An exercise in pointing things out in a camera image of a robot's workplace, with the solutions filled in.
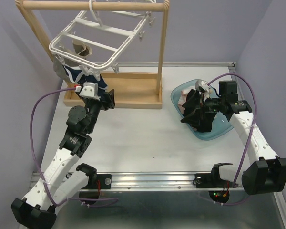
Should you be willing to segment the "black underwear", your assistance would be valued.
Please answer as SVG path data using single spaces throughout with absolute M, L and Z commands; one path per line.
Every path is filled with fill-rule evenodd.
M 197 107 L 185 107 L 184 104 L 182 105 L 184 108 L 183 117 L 186 116 L 188 113 L 192 111 L 197 111 Z M 199 124 L 189 124 L 193 129 L 198 132 L 211 132 L 212 131 L 212 122 L 214 119 L 200 119 Z

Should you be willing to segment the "light pink underwear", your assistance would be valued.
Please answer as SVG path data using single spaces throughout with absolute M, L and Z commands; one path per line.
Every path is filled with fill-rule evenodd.
M 188 87 L 188 88 L 185 88 L 181 91 L 181 95 L 180 95 L 180 98 L 179 98 L 179 101 L 178 101 L 178 107 L 180 109 L 182 109 L 182 105 L 186 102 L 186 98 L 188 96 L 188 93 L 192 90 L 192 87 Z

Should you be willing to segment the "navy underwear white trim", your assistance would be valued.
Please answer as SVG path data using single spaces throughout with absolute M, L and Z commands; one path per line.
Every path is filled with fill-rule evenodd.
M 105 83 L 101 75 L 95 77 L 91 73 L 85 73 L 79 66 L 71 67 L 63 65 L 65 73 L 72 83 L 84 84 L 84 83 L 97 83 L 100 90 L 105 91 L 108 85 Z

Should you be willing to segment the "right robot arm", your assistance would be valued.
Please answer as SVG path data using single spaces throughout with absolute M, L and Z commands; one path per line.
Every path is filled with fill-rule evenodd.
M 215 116 L 222 113 L 244 144 L 250 165 L 242 170 L 241 164 L 217 163 L 206 176 L 197 176 L 197 187 L 221 187 L 227 182 L 230 187 L 242 187 L 248 195 L 281 192 L 286 183 L 286 158 L 279 157 L 266 141 L 249 103 L 238 99 L 236 82 L 220 81 L 216 98 L 210 97 L 209 93 L 208 83 L 197 80 L 182 105 L 181 122 L 206 133 L 212 130 Z

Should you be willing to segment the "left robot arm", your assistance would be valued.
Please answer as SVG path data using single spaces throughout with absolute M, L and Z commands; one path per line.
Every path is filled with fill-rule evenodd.
M 96 187 L 100 194 L 96 168 L 82 163 L 69 178 L 66 175 L 88 149 L 100 111 L 115 107 L 115 91 L 98 95 L 90 86 L 77 86 L 75 92 L 85 105 L 69 110 L 65 135 L 50 165 L 28 193 L 11 204 L 16 221 L 29 229 L 52 228 L 59 210 L 84 187 Z

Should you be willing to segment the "white plastic clip hanger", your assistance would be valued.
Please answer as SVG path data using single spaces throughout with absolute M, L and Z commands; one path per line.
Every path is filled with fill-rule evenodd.
M 119 73 L 118 58 L 135 40 L 142 40 L 155 17 L 150 11 L 80 11 L 50 42 L 49 50 L 62 64 L 70 61 L 85 73 L 99 75 L 112 68 Z

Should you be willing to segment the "wooden clothes rack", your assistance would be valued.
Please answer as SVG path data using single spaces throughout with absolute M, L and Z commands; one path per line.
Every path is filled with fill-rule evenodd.
M 68 87 L 74 87 L 76 83 L 72 83 L 67 77 L 63 65 L 49 50 L 50 42 L 57 35 L 50 39 L 46 34 L 43 26 L 34 14 L 35 10 L 52 10 L 54 12 L 76 11 L 77 15 L 80 11 L 111 11 L 111 10 L 137 10 L 161 12 L 163 14 L 162 32 L 160 41 L 160 53 L 158 61 L 158 70 L 155 73 L 149 72 L 123 72 L 115 73 L 112 68 L 101 71 L 100 75 L 108 85 L 105 91 L 115 90 L 115 104 L 118 108 L 141 108 L 141 109 L 160 109 L 162 107 L 162 67 L 165 49 L 165 39 L 167 30 L 167 21 L 170 3 L 169 1 L 157 2 L 154 0 L 86 0 L 86 1 L 49 1 L 49 0 L 18 0 L 15 2 L 18 10 L 32 29 L 33 33 L 43 46 L 44 50 L 50 57 L 54 65 L 54 71 L 62 78 Z M 134 48 L 135 39 L 125 50 Z

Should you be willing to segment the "teal plastic basin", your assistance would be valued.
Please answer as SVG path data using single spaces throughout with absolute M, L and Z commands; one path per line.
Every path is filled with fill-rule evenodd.
M 176 108 L 178 114 L 183 118 L 183 111 L 180 110 L 179 100 L 182 97 L 182 92 L 187 89 L 194 89 L 197 79 L 185 82 L 180 86 L 172 90 L 170 98 Z M 186 126 L 190 131 L 198 138 L 204 141 L 210 141 L 216 139 L 233 129 L 231 124 L 228 122 L 227 118 L 222 113 L 217 113 L 213 122 L 212 122 L 212 131 L 211 132 L 198 132 L 195 131 L 189 124 Z

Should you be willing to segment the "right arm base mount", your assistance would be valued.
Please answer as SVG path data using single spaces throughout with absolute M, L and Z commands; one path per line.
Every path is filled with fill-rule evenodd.
M 192 184 L 197 188 L 243 187 L 240 177 L 233 185 L 236 169 L 232 163 L 214 164 L 210 172 L 195 173 Z

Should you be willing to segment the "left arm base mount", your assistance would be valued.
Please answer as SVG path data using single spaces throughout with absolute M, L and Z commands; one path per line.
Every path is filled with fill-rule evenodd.
M 86 190 L 108 190 L 111 189 L 112 175 L 111 174 L 96 174 L 90 177 L 88 184 L 83 188 Z

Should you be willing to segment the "aluminium mounting rail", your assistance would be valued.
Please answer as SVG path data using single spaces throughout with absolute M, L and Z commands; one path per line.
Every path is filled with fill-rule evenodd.
M 83 189 L 90 177 L 98 174 L 95 168 L 88 168 L 81 165 L 75 172 L 67 173 L 62 177 L 62 181 L 51 180 L 50 178 L 40 179 L 34 175 L 30 189 L 37 189 L 38 193 L 44 192 L 47 185 L 53 194 L 56 191 L 67 193 L 70 191 L 97 192 L 97 190 Z M 114 173 L 112 175 L 111 189 L 104 191 L 126 192 L 126 191 L 172 191 L 172 190 L 197 190 L 192 184 L 195 173 Z M 272 171 L 256 173 L 254 168 L 249 168 L 242 176 L 243 189 L 248 195 L 280 192 L 284 188 L 284 181 L 276 177 Z M 203 188 L 214 191 L 221 188 Z

